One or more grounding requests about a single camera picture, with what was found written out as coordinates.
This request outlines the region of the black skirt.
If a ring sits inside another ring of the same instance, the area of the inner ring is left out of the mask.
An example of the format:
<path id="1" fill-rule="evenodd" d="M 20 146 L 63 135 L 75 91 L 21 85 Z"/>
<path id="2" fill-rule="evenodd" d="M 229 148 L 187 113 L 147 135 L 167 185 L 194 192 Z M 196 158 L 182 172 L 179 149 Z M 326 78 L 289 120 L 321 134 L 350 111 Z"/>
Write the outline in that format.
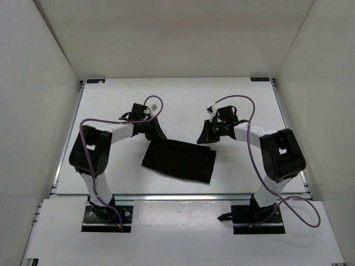
<path id="1" fill-rule="evenodd" d="M 217 152 L 176 140 L 151 141 L 141 165 L 171 177 L 209 184 Z"/>

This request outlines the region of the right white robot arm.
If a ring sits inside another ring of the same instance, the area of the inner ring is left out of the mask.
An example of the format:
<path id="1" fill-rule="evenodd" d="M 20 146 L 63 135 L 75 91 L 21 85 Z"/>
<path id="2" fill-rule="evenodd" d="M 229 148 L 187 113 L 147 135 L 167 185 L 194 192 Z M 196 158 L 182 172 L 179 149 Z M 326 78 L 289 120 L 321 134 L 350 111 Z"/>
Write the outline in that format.
<path id="1" fill-rule="evenodd" d="M 228 136 L 247 143 L 248 153 L 254 170 L 258 172 L 252 158 L 251 147 L 261 151 L 265 177 L 261 186 L 250 198 L 249 217 L 255 222 L 263 221 L 274 209 L 285 186 L 306 167 L 306 161 L 295 135 L 290 129 L 271 130 L 256 126 L 248 120 L 240 120 L 234 106 L 216 109 L 207 108 L 210 118 L 204 127 L 198 144 L 211 144 Z"/>

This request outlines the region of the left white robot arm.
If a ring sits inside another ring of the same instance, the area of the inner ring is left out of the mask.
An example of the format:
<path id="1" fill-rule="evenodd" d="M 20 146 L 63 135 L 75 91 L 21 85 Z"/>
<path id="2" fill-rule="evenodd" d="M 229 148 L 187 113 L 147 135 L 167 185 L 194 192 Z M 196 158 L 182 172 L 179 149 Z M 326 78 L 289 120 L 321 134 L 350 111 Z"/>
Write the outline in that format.
<path id="1" fill-rule="evenodd" d="M 145 135 L 149 141 L 156 138 L 165 140 L 158 121 L 161 111 L 155 104 L 135 103 L 132 110 L 118 120 L 84 119 L 80 123 L 69 164 L 83 178 L 92 212 L 103 222 L 122 223 L 105 176 L 111 146 L 138 134 Z"/>

